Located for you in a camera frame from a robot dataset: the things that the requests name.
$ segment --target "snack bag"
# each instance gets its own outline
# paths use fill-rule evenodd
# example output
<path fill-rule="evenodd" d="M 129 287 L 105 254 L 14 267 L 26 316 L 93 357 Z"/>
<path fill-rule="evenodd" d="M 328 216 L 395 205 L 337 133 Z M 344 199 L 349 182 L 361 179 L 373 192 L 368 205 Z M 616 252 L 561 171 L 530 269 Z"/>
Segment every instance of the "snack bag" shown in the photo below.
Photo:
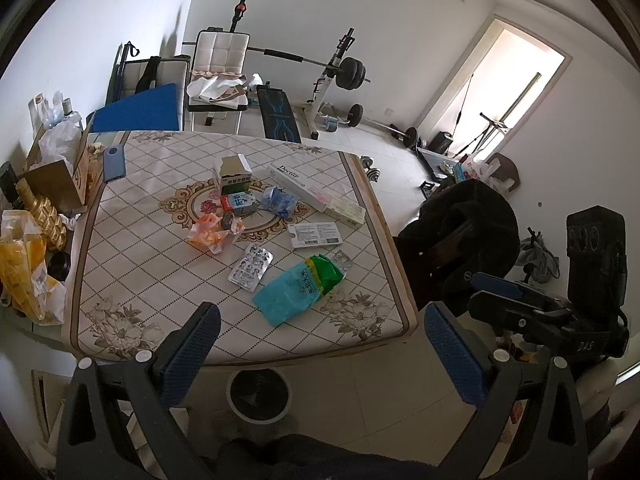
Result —
<path fill-rule="evenodd" d="M 298 199 L 295 196 L 284 193 L 275 186 L 262 192 L 262 207 L 285 219 L 291 218 L 297 203 Z"/>
<path fill-rule="evenodd" d="M 2 213 L 0 279 L 21 310 L 34 323 L 62 324 L 65 287 L 47 275 L 44 255 L 47 239 L 31 213 Z"/>
<path fill-rule="evenodd" d="M 222 218 L 214 213 L 208 213 L 194 222 L 187 241 L 199 249 L 219 254 L 236 241 L 242 231 L 244 231 L 244 224 L 241 219 L 233 216 L 233 213 L 227 211 Z"/>
<path fill-rule="evenodd" d="M 264 286 L 253 302 L 271 326 L 278 326 L 323 298 L 343 277 L 330 259 L 318 254 Z"/>

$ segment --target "doorway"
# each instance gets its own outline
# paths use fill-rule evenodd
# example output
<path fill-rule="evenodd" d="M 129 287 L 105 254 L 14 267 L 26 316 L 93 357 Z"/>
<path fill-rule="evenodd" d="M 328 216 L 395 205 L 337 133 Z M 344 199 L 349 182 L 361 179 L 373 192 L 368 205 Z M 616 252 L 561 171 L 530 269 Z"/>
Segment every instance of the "doorway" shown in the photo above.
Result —
<path fill-rule="evenodd" d="M 447 155 L 485 160 L 516 133 L 569 61 L 540 38 L 494 18 L 454 69 L 420 134 L 431 139 L 450 132 Z"/>

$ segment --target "gold bottle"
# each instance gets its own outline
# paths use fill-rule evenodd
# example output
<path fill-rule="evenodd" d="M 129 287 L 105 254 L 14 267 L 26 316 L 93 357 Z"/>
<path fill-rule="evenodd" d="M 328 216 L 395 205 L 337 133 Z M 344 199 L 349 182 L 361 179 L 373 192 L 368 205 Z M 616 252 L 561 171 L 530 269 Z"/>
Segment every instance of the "gold bottle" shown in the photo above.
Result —
<path fill-rule="evenodd" d="M 61 251 L 66 244 L 66 227 L 60 220 L 56 208 L 51 205 L 47 197 L 34 196 L 27 181 L 21 178 L 15 185 L 24 208 L 33 215 L 38 225 L 47 237 L 47 247 Z"/>

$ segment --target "yellow plastic bag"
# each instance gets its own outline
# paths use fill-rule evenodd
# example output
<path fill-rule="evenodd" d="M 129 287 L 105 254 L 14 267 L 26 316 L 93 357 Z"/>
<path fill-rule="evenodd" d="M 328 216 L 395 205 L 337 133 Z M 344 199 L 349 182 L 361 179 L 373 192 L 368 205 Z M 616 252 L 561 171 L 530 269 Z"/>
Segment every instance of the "yellow plastic bag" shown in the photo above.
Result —
<path fill-rule="evenodd" d="M 13 307 L 40 325 L 61 324 L 65 287 L 47 275 L 46 236 L 28 211 L 2 213 L 0 280 Z"/>

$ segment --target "white box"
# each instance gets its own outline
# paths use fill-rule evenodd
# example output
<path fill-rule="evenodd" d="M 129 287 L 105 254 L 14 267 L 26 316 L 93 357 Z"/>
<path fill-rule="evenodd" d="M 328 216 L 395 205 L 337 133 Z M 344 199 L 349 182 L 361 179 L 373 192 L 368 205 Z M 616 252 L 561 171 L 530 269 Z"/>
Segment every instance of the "white box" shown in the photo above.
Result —
<path fill-rule="evenodd" d="M 220 195 L 246 192 L 252 179 L 251 167 L 242 153 L 223 156 L 220 161 L 214 158 L 213 178 Z"/>
<path fill-rule="evenodd" d="M 290 225 L 288 230 L 293 234 L 291 245 L 294 249 L 333 246 L 342 243 L 342 236 L 340 236 L 335 222 L 316 222 L 313 224 L 302 222 Z"/>
<path fill-rule="evenodd" d="M 324 210 L 325 215 L 356 229 L 360 229 L 364 225 L 365 213 L 366 210 L 363 207 L 344 196 L 334 196 L 331 203 Z"/>
<path fill-rule="evenodd" d="M 332 196 L 322 190 L 321 184 L 316 184 L 286 166 L 270 164 L 268 172 L 278 184 L 320 212 L 331 203 Z"/>

